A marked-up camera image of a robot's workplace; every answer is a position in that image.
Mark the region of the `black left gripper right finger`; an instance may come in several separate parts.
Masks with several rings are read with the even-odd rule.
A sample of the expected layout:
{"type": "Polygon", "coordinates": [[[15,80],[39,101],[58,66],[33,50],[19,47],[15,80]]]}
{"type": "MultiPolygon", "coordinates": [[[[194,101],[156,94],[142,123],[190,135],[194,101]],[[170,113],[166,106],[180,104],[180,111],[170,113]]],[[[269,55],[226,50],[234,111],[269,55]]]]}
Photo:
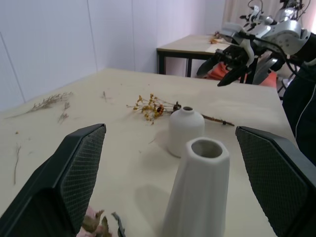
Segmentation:
{"type": "Polygon", "coordinates": [[[316,166],[286,138],[238,126],[246,172],[277,237],[316,237],[316,166]]]}

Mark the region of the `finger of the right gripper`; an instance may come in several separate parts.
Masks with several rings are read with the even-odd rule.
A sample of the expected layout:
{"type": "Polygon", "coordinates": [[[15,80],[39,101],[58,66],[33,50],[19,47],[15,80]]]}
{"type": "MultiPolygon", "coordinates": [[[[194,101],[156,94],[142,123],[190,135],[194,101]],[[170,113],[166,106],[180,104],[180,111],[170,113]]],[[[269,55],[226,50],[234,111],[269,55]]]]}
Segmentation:
{"type": "Polygon", "coordinates": [[[238,68],[233,68],[227,74],[225,74],[225,76],[220,80],[217,86],[218,87],[226,86],[240,78],[244,78],[246,72],[247,72],[246,65],[242,65],[238,68]]]}
{"type": "Polygon", "coordinates": [[[212,56],[206,60],[197,70],[197,76],[204,76],[221,62],[221,56],[212,56]]]}

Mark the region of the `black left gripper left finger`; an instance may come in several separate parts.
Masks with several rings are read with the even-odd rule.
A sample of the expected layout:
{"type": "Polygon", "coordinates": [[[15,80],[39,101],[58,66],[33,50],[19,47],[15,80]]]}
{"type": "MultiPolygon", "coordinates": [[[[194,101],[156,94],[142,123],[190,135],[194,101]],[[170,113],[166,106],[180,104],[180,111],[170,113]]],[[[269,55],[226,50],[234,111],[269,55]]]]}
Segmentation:
{"type": "Polygon", "coordinates": [[[76,237],[92,196],[103,123],[67,135],[0,217],[0,237],[76,237]]]}

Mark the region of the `short round white vase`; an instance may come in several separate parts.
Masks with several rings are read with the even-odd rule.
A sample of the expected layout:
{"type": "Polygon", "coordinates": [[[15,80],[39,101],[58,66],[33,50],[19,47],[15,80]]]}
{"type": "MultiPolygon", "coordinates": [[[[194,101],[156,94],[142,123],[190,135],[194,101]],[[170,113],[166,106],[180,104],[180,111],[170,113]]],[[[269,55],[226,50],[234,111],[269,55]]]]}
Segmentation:
{"type": "Polygon", "coordinates": [[[204,117],[192,107],[184,106],[173,112],[168,124],[167,149],[175,157],[180,157],[184,145],[204,135],[204,117]]]}

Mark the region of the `tall white ribbed vase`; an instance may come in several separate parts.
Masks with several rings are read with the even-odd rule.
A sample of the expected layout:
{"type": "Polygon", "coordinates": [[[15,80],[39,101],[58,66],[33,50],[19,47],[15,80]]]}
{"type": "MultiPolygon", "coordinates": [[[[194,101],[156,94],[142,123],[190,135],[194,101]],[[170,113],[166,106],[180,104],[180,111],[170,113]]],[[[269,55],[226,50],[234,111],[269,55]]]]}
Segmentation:
{"type": "Polygon", "coordinates": [[[230,154],[219,141],[199,137],[184,146],[161,237],[223,237],[230,154]]]}

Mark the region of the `orange object under table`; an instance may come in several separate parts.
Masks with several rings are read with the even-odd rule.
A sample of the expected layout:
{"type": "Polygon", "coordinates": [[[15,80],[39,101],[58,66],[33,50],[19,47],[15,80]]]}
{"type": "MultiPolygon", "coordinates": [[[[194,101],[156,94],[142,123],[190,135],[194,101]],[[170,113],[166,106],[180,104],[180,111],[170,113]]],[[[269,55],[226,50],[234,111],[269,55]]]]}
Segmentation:
{"type": "MultiPolygon", "coordinates": [[[[226,70],[226,66],[223,63],[219,63],[211,71],[209,71],[206,75],[204,75],[203,78],[221,80],[228,72],[229,71],[226,70]]],[[[276,88],[277,87],[277,74],[274,72],[270,73],[269,76],[259,85],[276,88]]]]}

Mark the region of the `thin bare dried twig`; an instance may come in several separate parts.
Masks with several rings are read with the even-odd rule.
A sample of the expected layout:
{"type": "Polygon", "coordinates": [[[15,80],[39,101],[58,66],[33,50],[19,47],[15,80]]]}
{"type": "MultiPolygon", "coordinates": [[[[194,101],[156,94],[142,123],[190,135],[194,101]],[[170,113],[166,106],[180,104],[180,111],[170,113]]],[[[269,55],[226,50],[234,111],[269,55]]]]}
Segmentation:
{"type": "Polygon", "coordinates": [[[16,173],[17,173],[17,165],[18,165],[18,162],[19,162],[20,150],[21,150],[21,145],[17,143],[16,144],[16,149],[15,149],[16,162],[15,162],[15,166],[14,166],[13,185],[16,184],[16,173]]]}

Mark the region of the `brown dried flower with stem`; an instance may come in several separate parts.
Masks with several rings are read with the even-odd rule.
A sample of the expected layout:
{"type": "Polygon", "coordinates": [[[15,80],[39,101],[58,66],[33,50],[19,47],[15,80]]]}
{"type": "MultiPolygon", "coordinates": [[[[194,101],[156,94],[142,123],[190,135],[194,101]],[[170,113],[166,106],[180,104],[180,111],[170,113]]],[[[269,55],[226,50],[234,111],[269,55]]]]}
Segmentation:
{"type": "MultiPolygon", "coordinates": [[[[177,110],[180,110],[182,108],[182,105],[178,103],[178,101],[173,105],[173,109],[172,111],[170,112],[171,114],[177,110]]],[[[229,125],[229,126],[235,126],[233,123],[231,122],[228,122],[228,121],[225,121],[225,120],[222,120],[222,119],[218,119],[218,118],[214,118],[214,117],[209,117],[209,116],[206,116],[206,115],[202,115],[204,119],[206,120],[210,120],[210,121],[214,121],[214,122],[219,122],[221,123],[222,125],[229,125]]]]}

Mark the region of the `silver background robot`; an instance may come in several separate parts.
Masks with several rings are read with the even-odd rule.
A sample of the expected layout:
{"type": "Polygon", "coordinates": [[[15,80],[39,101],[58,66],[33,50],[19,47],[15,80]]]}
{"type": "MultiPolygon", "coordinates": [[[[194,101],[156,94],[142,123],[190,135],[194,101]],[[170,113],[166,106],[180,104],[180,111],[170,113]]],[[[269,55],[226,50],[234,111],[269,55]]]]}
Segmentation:
{"type": "Polygon", "coordinates": [[[245,27],[249,26],[248,31],[254,29],[259,25],[276,25],[283,21],[295,20],[298,21],[302,14],[304,4],[303,0],[277,0],[281,3],[281,8],[276,13],[275,17],[268,16],[263,11],[263,1],[260,0],[261,5],[250,5],[253,0],[248,2],[248,8],[251,9],[248,15],[241,15],[239,18],[245,20],[245,27]]]}

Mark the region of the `pink artificial flower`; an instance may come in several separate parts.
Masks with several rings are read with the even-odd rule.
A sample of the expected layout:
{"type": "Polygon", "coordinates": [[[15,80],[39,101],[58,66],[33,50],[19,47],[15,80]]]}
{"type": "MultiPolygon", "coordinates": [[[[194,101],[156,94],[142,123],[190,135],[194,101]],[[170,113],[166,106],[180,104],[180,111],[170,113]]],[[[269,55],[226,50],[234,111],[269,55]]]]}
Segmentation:
{"type": "Polygon", "coordinates": [[[104,210],[95,211],[91,206],[88,206],[76,237],[113,237],[106,216],[101,218],[103,213],[104,210]]]}

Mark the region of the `yellow dried flower bunch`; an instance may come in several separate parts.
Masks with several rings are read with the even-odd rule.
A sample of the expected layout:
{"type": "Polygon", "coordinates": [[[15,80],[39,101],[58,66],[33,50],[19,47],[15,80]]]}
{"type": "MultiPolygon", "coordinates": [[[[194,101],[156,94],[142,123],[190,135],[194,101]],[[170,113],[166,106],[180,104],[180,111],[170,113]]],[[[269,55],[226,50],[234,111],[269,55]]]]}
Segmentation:
{"type": "Polygon", "coordinates": [[[171,115],[175,105],[176,103],[167,102],[150,93],[148,98],[138,95],[137,100],[133,104],[126,104],[126,107],[133,113],[140,114],[150,125],[154,125],[157,119],[171,115]]]}

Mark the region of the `black garment with white piping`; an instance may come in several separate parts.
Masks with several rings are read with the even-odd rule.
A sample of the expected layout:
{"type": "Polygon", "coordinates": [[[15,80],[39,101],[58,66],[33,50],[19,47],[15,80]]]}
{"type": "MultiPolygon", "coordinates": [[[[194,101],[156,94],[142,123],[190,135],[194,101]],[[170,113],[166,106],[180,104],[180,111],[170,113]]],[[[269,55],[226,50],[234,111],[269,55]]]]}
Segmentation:
{"type": "Polygon", "coordinates": [[[295,56],[303,63],[282,106],[300,151],[316,166],[316,34],[295,56]]]}

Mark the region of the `small grey dried sprig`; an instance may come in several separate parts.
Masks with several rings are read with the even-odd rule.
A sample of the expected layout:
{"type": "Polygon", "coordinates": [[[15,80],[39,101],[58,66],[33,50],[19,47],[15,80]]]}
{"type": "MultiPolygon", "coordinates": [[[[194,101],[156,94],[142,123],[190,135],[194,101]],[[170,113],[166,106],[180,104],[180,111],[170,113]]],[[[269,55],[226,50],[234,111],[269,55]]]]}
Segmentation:
{"type": "Polygon", "coordinates": [[[59,117],[59,119],[58,119],[58,123],[62,124],[63,121],[69,117],[68,114],[67,114],[67,112],[66,112],[66,110],[67,110],[69,107],[70,107],[70,103],[69,103],[69,102],[66,102],[66,103],[64,104],[63,112],[62,112],[62,114],[60,115],[60,117],[59,117]]]}

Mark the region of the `large grey dried sprig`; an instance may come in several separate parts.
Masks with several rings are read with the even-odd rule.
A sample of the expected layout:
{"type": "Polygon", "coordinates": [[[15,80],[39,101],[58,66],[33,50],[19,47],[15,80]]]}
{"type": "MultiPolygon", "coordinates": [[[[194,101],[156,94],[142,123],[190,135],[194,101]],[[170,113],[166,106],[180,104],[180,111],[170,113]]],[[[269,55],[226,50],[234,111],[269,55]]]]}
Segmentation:
{"type": "Polygon", "coordinates": [[[72,92],[64,92],[59,94],[50,95],[47,98],[44,98],[40,103],[34,103],[33,107],[26,112],[21,114],[17,114],[14,116],[6,117],[7,119],[16,118],[25,114],[33,113],[40,110],[50,109],[54,105],[61,103],[61,102],[68,102],[69,98],[73,95],[72,92]]]}

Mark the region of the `beige table with black frame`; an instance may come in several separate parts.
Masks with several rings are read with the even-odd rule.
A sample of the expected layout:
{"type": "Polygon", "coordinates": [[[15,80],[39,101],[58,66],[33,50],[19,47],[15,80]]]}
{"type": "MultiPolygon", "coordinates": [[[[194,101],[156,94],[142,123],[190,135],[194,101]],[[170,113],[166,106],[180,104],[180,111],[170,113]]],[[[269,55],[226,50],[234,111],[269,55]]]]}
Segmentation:
{"type": "Polygon", "coordinates": [[[163,45],[156,49],[158,56],[158,74],[166,74],[166,58],[187,60],[186,77],[192,75],[193,60],[207,60],[217,49],[226,49],[229,43],[221,39],[217,43],[210,42],[210,36],[188,35],[182,39],[163,45]]]}

